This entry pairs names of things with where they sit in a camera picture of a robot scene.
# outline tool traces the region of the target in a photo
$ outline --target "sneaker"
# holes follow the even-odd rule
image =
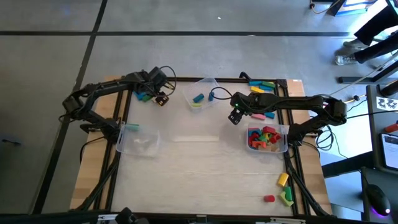
[[[343,45],[345,47],[349,47],[349,48],[356,49],[356,50],[363,50],[363,49],[368,47],[366,44],[362,43],[358,39],[355,39],[355,40],[352,40],[352,41],[346,41],[346,42],[343,43]]]
[[[358,61],[355,59],[355,56],[353,54],[350,54],[350,55],[337,55],[335,57],[335,62],[337,65],[347,65],[351,63],[356,63]]]

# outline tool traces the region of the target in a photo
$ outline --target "person's leg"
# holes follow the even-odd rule
[[[359,52],[355,52],[354,56],[359,63],[364,63],[367,60],[388,54],[397,49],[398,49],[398,35],[396,34],[390,36],[386,40],[383,40],[382,42],[377,43],[371,47],[368,47]]]
[[[369,46],[376,35],[383,30],[396,25],[398,25],[396,12],[387,6],[363,25],[362,28],[355,33],[355,36],[359,41]]]

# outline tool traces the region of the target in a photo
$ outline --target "metal stand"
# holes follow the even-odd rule
[[[394,54],[393,57],[389,59],[389,61],[394,60],[398,55]],[[379,74],[371,78],[365,78],[356,84],[388,84],[396,80],[396,78],[388,78],[395,72],[398,72],[398,61],[394,62]],[[354,83],[362,77],[339,77],[338,83]]]

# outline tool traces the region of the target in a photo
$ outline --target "concrete floor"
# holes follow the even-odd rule
[[[263,31],[354,32],[383,7],[367,14],[333,17],[308,10],[298,1],[109,1],[100,31]],[[2,30],[93,30],[100,0],[0,2]],[[318,10],[327,5],[317,5]],[[2,108],[0,133],[21,139],[21,147],[0,150],[0,213],[26,213],[38,191],[57,135],[62,100],[71,92],[89,37],[0,36]],[[335,78],[363,76],[382,59],[364,65],[338,67],[334,54],[352,38],[236,37],[236,36],[111,36],[97,37],[83,84],[101,82],[107,75],[125,75],[154,66],[170,65],[178,76],[238,77],[242,71],[256,78],[301,79],[307,95],[332,93],[343,87]],[[352,86],[335,97],[365,93]],[[363,108],[352,113],[366,112]],[[364,120],[355,125],[365,125]],[[79,168],[78,152],[86,135],[73,123],[68,130],[44,212],[69,208]],[[352,133],[340,128],[338,136]],[[341,140],[341,153],[368,151],[362,142]],[[338,155],[335,148],[329,151]]]

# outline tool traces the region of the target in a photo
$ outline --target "plastic bin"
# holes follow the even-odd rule
[[[194,84],[186,86],[182,90],[182,94],[184,95],[185,99],[187,100],[187,103],[189,104],[189,107],[191,108],[192,111],[195,111],[195,112],[202,111],[203,109],[205,109],[209,106],[213,106],[214,104],[219,102],[219,100],[217,100],[217,99],[213,99],[213,101],[208,100],[210,91],[214,87],[218,87],[218,86],[219,85],[214,78],[204,78]],[[219,98],[227,97],[226,92],[222,89],[216,89],[213,91],[213,93],[215,94],[216,97],[219,97]],[[201,102],[199,102],[201,104],[201,106],[200,107],[192,106],[192,103],[194,103],[193,99],[200,94],[203,94],[205,96],[204,99]]]
[[[138,124],[122,124],[116,150],[135,156],[155,156],[159,149],[159,130]]]
[[[276,142],[277,149],[275,151],[271,151],[271,148],[269,146],[267,147],[268,150],[257,150],[257,149],[253,149],[249,146],[249,128],[259,128],[260,130],[262,130],[262,128],[265,126],[274,128],[276,130],[276,132],[278,132],[282,137],[278,142]],[[288,144],[287,144],[287,133],[288,132],[289,132],[288,125],[249,123],[246,128],[246,143],[245,143],[246,149],[251,152],[266,152],[266,153],[286,152],[288,150]]]

